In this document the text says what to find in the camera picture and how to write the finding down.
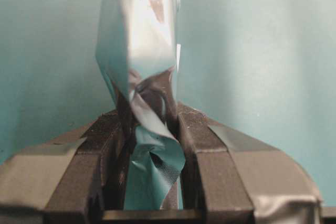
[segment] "tape strip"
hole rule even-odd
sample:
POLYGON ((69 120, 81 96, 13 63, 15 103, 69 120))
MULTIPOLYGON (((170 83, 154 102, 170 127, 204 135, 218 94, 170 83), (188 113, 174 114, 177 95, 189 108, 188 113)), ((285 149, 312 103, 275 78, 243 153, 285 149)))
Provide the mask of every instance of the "tape strip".
POLYGON ((43 223, 42 211, 85 141, 23 149, 0 166, 0 223, 43 223))
POLYGON ((209 128, 227 145, 254 204, 257 224, 320 223, 319 190, 292 158, 224 125, 209 128))

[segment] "twisted foil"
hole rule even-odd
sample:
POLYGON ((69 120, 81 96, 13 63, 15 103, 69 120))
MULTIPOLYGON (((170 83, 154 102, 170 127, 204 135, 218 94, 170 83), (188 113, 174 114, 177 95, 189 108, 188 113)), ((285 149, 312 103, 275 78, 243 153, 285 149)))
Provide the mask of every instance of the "twisted foil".
POLYGON ((131 154, 124 209, 181 208, 176 140, 179 0, 102 0, 97 62, 131 154))

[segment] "crumpled foil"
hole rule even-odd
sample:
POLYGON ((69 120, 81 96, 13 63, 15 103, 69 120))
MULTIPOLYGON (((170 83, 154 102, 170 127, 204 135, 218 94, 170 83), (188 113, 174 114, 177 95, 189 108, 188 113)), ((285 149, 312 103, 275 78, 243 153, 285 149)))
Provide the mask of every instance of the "crumpled foil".
POLYGON ((125 210, 181 208, 177 134, 179 0, 102 0, 97 62, 131 152, 125 210))

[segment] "teal wall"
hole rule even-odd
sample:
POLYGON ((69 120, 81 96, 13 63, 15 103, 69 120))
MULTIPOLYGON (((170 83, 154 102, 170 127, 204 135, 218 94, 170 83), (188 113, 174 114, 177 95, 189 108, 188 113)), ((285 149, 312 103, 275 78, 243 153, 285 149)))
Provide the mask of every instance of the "teal wall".
MULTIPOLYGON (((100 1, 0 0, 0 162, 113 108, 100 1)), ((180 100, 286 151, 336 206, 336 0, 181 2, 180 100)))
POLYGON ((112 109, 95 59, 101 0, 0 0, 0 163, 112 109))

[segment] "gray tape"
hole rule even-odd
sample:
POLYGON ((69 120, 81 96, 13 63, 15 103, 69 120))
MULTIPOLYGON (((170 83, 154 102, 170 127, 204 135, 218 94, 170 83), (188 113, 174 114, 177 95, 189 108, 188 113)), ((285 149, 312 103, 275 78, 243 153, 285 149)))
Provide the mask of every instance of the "gray tape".
POLYGON ((5 161, 0 166, 0 223, 42 223, 43 209, 84 141, 28 147, 5 161))
POLYGON ((209 128, 228 147, 255 210, 257 224, 319 224, 320 192, 292 158, 223 125, 209 128))

